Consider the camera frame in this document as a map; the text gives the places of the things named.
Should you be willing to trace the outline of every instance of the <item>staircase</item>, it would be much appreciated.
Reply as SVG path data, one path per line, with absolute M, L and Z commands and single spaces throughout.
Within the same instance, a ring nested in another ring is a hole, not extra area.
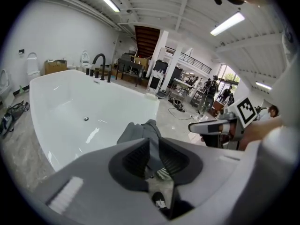
M 153 55 L 159 33 L 159 29 L 135 26 L 138 56 L 148 58 Z

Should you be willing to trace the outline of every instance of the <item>floor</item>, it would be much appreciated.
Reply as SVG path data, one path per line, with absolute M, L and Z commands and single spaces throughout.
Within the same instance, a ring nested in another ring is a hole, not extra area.
M 135 86 L 133 83 L 123 81 L 121 79 L 112 79 L 113 83 L 125 86 L 141 93 L 146 93 L 146 89 L 142 86 Z M 29 102 L 29 92 L 18 94 L 13 104 L 22 100 Z M 200 140 L 198 134 L 190 133 L 188 125 L 195 122 L 190 116 L 196 116 L 196 110 L 188 103 L 183 103 L 186 112 L 179 112 L 173 109 L 167 98 L 160 100 L 160 106 L 157 113 L 157 127 L 163 137 L 170 137 L 184 142 L 194 143 L 196 145 L 205 145 Z M 0 110 L 3 116 L 5 109 Z M 213 119 L 209 114 L 204 116 L 202 120 Z M 54 174 L 54 170 L 46 159 L 36 137 L 32 124 L 30 109 L 24 112 L 14 124 L 14 130 L 8 132 L 6 137 L 1 141 L 1 153 L 7 162 L 8 167 L 16 182 L 33 192 L 36 186 L 44 179 Z M 166 198 L 167 207 L 170 206 L 173 182 L 153 178 L 149 179 L 150 195 L 155 191 L 161 191 Z

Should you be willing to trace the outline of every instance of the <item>white wall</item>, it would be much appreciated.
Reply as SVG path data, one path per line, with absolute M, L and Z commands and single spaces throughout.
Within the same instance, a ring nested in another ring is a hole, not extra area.
M 272 104 L 269 103 L 268 101 L 266 101 L 265 99 L 263 100 L 263 103 L 262 103 L 262 107 L 271 107 Z
M 116 44 L 116 48 L 114 51 L 114 55 L 112 58 L 112 63 L 114 63 L 115 60 L 121 58 L 122 54 L 128 53 L 130 47 L 137 48 L 136 42 L 131 37 L 119 35 L 119 37 L 117 39 L 117 44 Z
M 257 106 L 262 106 L 263 104 L 263 97 L 256 93 L 255 91 L 251 91 L 249 96 L 248 96 L 252 106 L 257 107 Z
M 246 84 L 240 80 L 238 87 L 234 92 L 234 100 L 238 101 L 243 97 L 246 97 L 250 94 L 250 89 L 246 86 Z
M 166 42 L 166 46 L 176 49 L 178 42 L 173 40 L 173 39 L 169 39 Z M 182 52 L 185 53 L 187 50 L 189 50 L 191 48 L 190 45 L 185 44 L 183 46 Z M 209 78 L 212 79 L 213 75 L 217 75 L 218 71 L 221 67 L 221 63 L 216 63 L 216 62 L 212 62 L 212 59 L 215 59 L 216 56 L 209 50 L 207 50 L 206 48 L 201 47 L 200 45 L 198 45 L 197 47 L 194 47 L 191 53 L 191 57 L 204 63 L 206 66 L 211 68 L 210 74 L 209 74 Z
M 1 65 L 12 76 L 13 91 L 27 86 L 26 58 L 37 54 L 39 68 L 44 70 L 46 59 L 72 58 L 75 65 L 87 50 L 92 63 L 94 57 L 103 53 L 106 64 L 113 57 L 118 33 L 107 25 L 78 11 L 40 1 L 29 4 L 11 30 L 2 54 Z M 20 56 L 18 50 L 25 49 Z
M 264 102 L 264 98 L 256 91 L 249 89 L 245 83 L 240 80 L 238 87 L 234 92 L 234 100 L 238 101 L 244 97 L 248 97 L 252 106 L 261 106 Z

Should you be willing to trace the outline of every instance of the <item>freestanding bathtub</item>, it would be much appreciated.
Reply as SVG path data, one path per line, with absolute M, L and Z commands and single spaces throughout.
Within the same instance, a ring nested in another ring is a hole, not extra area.
M 30 106 L 38 141 L 58 171 L 82 154 L 114 146 L 128 123 L 156 119 L 159 101 L 68 70 L 32 80 Z

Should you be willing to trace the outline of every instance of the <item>toilet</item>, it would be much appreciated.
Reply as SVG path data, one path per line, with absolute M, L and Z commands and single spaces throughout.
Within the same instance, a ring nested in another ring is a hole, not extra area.
M 92 65 L 90 64 L 90 56 L 86 50 L 83 51 L 81 55 L 80 67 L 82 68 L 83 72 L 85 72 L 87 68 L 92 68 Z
M 37 55 L 34 52 L 29 53 L 26 62 L 27 62 L 27 77 L 28 77 L 28 82 L 30 83 L 32 79 L 41 76 L 41 72 L 38 69 Z
M 67 59 L 67 70 L 75 70 L 76 66 L 73 65 L 72 59 Z
M 11 75 L 7 70 L 2 69 L 0 74 L 0 100 L 5 107 L 11 106 L 15 98 L 11 87 Z

